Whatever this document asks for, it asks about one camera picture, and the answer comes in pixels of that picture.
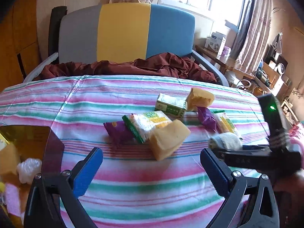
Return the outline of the person right hand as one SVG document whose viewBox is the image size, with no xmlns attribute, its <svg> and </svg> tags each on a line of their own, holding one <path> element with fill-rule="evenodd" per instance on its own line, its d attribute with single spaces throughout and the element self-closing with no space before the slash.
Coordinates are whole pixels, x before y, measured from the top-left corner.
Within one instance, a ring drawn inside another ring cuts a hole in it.
<svg viewBox="0 0 304 228">
<path fill-rule="evenodd" d="M 289 192 L 291 194 L 303 194 L 303 169 L 292 176 L 277 180 L 273 186 L 275 192 Z"/>
</svg>

